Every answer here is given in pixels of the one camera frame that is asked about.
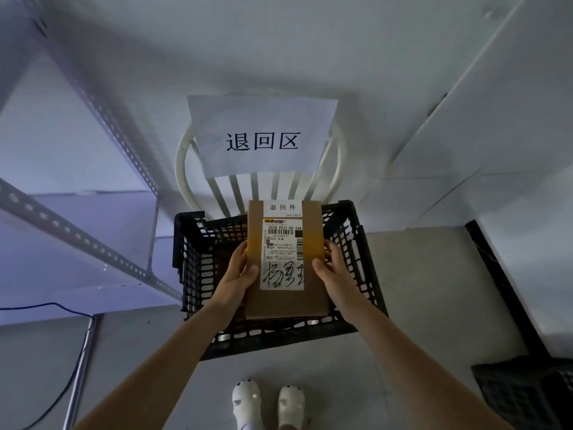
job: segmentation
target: cardboard box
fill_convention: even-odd
[[[273,202],[276,209],[271,211]],[[247,289],[245,318],[328,315],[328,294],[312,268],[314,258],[324,261],[320,202],[250,201],[247,240],[247,263],[259,266],[260,273]]]

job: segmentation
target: chair backrest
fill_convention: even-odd
[[[324,165],[326,163],[326,158],[329,155],[334,145],[337,148],[336,170],[332,177],[331,183],[328,186],[328,191],[326,195],[324,196],[323,199],[321,199],[323,203],[329,203],[332,200],[333,195],[336,193],[336,190],[340,186],[340,182],[342,181],[344,166],[346,164],[346,157],[348,153],[346,138],[335,119],[332,121],[332,124],[330,126],[329,135],[326,140],[326,145],[322,157],[320,158],[319,165],[316,171],[312,174],[312,178],[308,184],[303,199],[311,199],[313,194],[315,193],[316,187],[321,181],[321,178],[324,176]],[[196,155],[197,160],[200,163],[201,159],[199,157],[199,151],[197,149],[197,144],[195,142],[195,136],[192,129],[192,124],[189,125],[189,128],[187,129],[187,131],[181,138],[181,141],[179,142],[179,147],[177,149],[177,154],[175,157],[175,177],[177,180],[177,186],[179,187],[179,191],[181,192],[183,199],[185,199],[190,208],[192,210],[204,210],[200,202],[197,200],[197,197],[192,192],[189,183],[187,181],[187,175],[185,172],[185,157],[187,156],[187,151],[189,151],[190,149]],[[233,190],[235,202],[237,202],[237,208],[241,214],[245,214],[246,212],[245,204],[243,202],[243,196],[241,194],[241,189],[238,184],[237,175],[229,175],[228,178],[231,188]],[[273,173],[270,199],[277,198],[278,185],[281,178],[290,178],[290,189],[288,192],[287,199],[295,199],[297,188],[301,180],[300,172]],[[219,189],[217,181],[215,181],[215,178],[206,178],[206,180],[224,216],[230,217],[231,213],[229,211],[229,207],[227,206],[227,203],[223,195],[221,194],[221,190]],[[259,199],[258,173],[250,174],[250,185],[251,185],[252,199]],[[208,211],[205,211],[205,213],[208,218],[212,217],[212,214],[209,214]]]

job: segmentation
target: hand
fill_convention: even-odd
[[[245,291],[258,276],[258,267],[247,267],[247,242],[243,241],[231,255],[227,271],[206,307],[217,311],[221,321],[219,331],[229,325],[239,308]]]
[[[326,259],[332,260],[332,271],[318,258],[312,261],[312,267],[324,282],[328,295],[342,317],[353,325],[357,314],[360,313],[365,304],[369,304],[369,301],[362,295],[354,278],[346,268],[340,248],[327,239],[324,240],[324,247],[326,248]]]

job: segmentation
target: plastic basket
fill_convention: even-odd
[[[472,366],[483,399],[516,430],[573,428],[573,361],[520,356]]]
[[[356,286],[387,315],[366,236],[351,201],[323,205],[324,237],[340,246]],[[175,217],[173,267],[183,285],[186,320],[212,296],[233,250],[247,238],[247,216],[205,221],[204,212]],[[245,320],[241,304],[231,324],[213,338],[202,360],[355,332],[331,303],[322,319]]]

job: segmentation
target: mesh crate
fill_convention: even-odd
[[[573,428],[573,361],[520,356],[472,372],[487,405],[516,430]]]
[[[364,296],[387,315],[362,225],[351,201],[323,205],[324,237],[340,246],[350,273]],[[247,239],[247,216],[204,220],[204,212],[175,217],[173,267],[183,285],[187,318],[210,299],[225,274],[233,250]],[[284,346],[355,332],[332,305],[322,319],[245,320],[241,304],[231,324],[213,338],[202,359]]]

